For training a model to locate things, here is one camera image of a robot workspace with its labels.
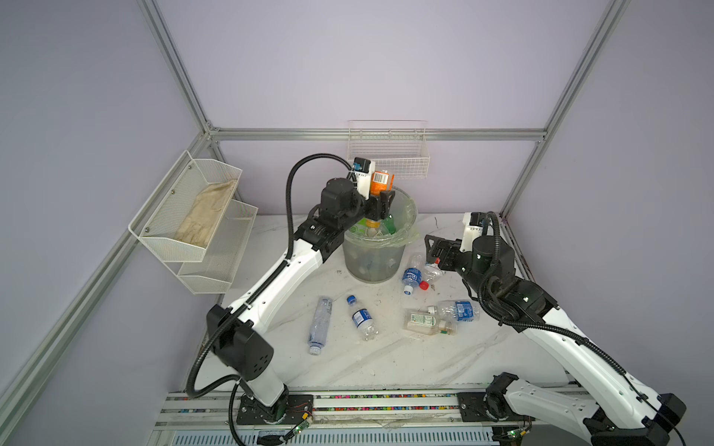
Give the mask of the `green label clear bottle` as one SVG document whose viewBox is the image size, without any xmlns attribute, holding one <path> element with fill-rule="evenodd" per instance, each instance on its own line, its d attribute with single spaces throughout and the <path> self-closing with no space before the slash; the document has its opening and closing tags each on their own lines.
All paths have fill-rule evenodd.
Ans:
<svg viewBox="0 0 714 446">
<path fill-rule="evenodd" d="M 368 238 L 380 237 L 383 235 L 383 228 L 380 221 L 366 219 L 364 221 L 364 234 Z"/>
</svg>

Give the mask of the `orange label bottle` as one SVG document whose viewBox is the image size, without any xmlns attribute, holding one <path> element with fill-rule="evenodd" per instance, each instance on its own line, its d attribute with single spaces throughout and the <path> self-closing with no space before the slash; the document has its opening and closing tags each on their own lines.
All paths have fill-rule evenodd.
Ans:
<svg viewBox="0 0 714 446">
<path fill-rule="evenodd" d="M 381 193 L 388 193 L 393 189 L 394 174 L 386 170 L 378 170 L 373 173 L 370 183 L 370 194 L 379 196 Z"/>
</svg>

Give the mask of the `green white label bottle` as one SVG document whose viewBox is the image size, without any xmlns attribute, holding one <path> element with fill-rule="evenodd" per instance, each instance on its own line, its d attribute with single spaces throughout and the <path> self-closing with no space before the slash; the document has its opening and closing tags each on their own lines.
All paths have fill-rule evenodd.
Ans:
<svg viewBox="0 0 714 446">
<path fill-rule="evenodd" d="M 405 330 L 424 334 L 425 336 L 446 335 L 453 336 L 457 334 L 457 327 L 452 321 L 440 318 L 437 315 L 429 312 L 416 310 L 407 310 L 405 312 Z"/>
</svg>

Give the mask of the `green soda bottle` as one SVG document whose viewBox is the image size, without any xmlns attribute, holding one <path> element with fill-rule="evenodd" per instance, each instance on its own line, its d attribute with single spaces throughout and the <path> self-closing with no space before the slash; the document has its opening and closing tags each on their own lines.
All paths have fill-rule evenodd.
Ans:
<svg viewBox="0 0 714 446">
<path fill-rule="evenodd" d="M 391 217 L 388 217 L 387 219 L 385 219 L 384 223 L 385 223 L 385 227 L 387 228 L 388 232 L 390 232 L 390 234 L 396 234 L 396 232 L 397 232 L 396 225 L 394 223 L 394 220 Z"/>
</svg>

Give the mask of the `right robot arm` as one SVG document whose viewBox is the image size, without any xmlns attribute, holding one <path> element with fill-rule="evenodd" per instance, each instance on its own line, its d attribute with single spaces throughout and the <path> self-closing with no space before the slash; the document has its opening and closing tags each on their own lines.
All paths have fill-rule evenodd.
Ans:
<svg viewBox="0 0 714 446">
<path fill-rule="evenodd" d="M 463 249 L 459 240 L 428 235 L 427 260 L 453 271 L 499 324 L 550 354 L 589 400 L 539 388 L 513 373 L 495 376 L 480 405 L 493 421 L 531 417 L 591 445 L 666 445 L 686 412 L 672 393 L 646 386 L 585 336 L 557 301 L 534 282 L 517 276 L 515 252 L 500 236 L 483 235 Z"/>
</svg>

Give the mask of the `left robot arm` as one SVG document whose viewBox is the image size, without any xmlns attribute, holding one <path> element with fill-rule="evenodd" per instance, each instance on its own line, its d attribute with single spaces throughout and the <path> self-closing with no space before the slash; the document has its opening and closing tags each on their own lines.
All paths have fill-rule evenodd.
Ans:
<svg viewBox="0 0 714 446">
<path fill-rule="evenodd" d="M 240 381 L 265 407 L 285 400 L 286 385 L 271 368 L 274 350 L 263 334 L 286 299 L 344 243 L 345 233 L 363 219 L 386 219 L 394 197 L 394 191 L 362 195 L 347 178 L 329 180 L 314 213 L 290 232 L 286 254 L 240 299 L 227 308 L 215 306 L 206 315 L 208 343 L 191 376 L 197 377 L 209 353 L 235 373 L 192 390 L 191 396 L 198 398 L 226 382 Z"/>
</svg>

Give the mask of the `blue label bottle by bin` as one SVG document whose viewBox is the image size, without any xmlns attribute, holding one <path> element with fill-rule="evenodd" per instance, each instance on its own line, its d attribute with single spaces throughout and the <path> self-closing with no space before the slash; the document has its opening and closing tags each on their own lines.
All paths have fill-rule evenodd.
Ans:
<svg viewBox="0 0 714 446">
<path fill-rule="evenodd" d="M 422 268 L 425 265 L 425 258 L 422 254 L 412 254 L 403 272 L 402 284 L 405 295 L 413 295 L 416 290 L 422 288 L 424 279 L 422 278 Z"/>
</svg>

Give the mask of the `grey mesh waste bin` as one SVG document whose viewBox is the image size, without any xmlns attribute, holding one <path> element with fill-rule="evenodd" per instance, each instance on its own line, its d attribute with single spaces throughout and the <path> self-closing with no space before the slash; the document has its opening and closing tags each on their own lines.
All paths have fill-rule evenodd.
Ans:
<svg viewBox="0 0 714 446">
<path fill-rule="evenodd" d="M 348 271 L 356 279 L 369 284 L 388 281 L 402 271 L 405 249 L 406 246 L 383 249 L 345 248 L 343 244 Z"/>
</svg>

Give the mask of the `red label crushed bottle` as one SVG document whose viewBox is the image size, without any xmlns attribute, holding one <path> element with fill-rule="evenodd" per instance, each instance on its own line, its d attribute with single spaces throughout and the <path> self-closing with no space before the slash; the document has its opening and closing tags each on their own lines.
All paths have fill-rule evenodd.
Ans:
<svg viewBox="0 0 714 446">
<path fill-rule="evenodd" d="M 439 268 L 437 263 L 425 263 L 421 268 L 421 283 L 419 287 L 422 290 L 428 290 L 435 282 L 440 280 L 446 273 Z"/>
</svg>

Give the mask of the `blue label bottle right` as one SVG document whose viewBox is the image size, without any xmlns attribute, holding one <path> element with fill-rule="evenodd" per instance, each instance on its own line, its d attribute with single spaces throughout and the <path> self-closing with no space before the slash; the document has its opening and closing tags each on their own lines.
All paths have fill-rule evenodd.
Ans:
<svg viewBox="0 0 714 446">
<path fill-rule="evenodd" d="M 436 315 L 439 319 L 453 321 L 454 323 L 470 323 L 478 321 L 479 310 L 472 306 L 470 300 L 441 301 L 427 307 L 429 314 Z"/>
</svg>

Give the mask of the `crushed clear bottle white cap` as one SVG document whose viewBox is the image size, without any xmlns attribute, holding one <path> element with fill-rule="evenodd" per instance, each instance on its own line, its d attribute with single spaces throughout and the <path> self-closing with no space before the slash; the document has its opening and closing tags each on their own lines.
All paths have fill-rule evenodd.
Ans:
<svg viewBox="0 0 714 446">
<path fill-rule="evenodd" d="M 319 356 L 327 344 L 332 310 L 333 300 L 331 298 L 321 297 L 318 300 L 308 339 L 308 351 L 310 355 Z"/>
</svg>

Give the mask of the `beige cloth in shelf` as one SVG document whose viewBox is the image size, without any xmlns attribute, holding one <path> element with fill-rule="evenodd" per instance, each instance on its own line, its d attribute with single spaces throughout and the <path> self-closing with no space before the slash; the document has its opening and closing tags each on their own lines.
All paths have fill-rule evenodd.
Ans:
<svg viewBox="0 0 714 446">
<path fill-rule="evenodd" d="M 188 245 L 208 248 L 237 183 L 238 180 L 229 180 L 210 184 L 203 189 L 195 198 L 187 217 L 178 226 L 175 239 Z"/>
</svg>

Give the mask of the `white mesh two-tier shelf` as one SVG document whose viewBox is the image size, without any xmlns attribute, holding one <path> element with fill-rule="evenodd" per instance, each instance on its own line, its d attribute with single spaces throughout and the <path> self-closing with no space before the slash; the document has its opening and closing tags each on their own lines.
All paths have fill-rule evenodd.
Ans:
<svg viewBox="0 0 714 446">
<path fill-rule="evenodd" d="M 194 295 L 227 293 L 258 208 L 237 199 L 242 170 L 184 152 L 128 231 Z"/>
</svg>

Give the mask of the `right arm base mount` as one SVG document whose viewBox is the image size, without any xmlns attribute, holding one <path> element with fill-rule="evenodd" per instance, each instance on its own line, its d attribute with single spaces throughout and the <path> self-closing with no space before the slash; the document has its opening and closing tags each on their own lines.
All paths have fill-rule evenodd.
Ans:
<svg viewBox="0 0 714 446">
<path fill-rule="evenodd" d="M 524 422 L 530 417 L 516 414 L 503 399 L 492 398 L 485 391 L 459 392 L 457 408 L 462 422 Z"/>
</svg>

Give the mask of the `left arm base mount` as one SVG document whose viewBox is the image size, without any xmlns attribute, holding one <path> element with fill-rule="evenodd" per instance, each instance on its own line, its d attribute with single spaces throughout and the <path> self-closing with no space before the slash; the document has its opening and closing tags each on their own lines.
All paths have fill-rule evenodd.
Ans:
<svg viewBox="0 0 714 446">
<path fill-rule="evenodd" d="M 297 425 L 305 414 L 311 414 L 314 407 L 314 395 L 288 394 L 281 397 L 273 406 L 266 406 L 258 400 L 242 396 L 235 414 L 238 426 Z"/>
</svg>

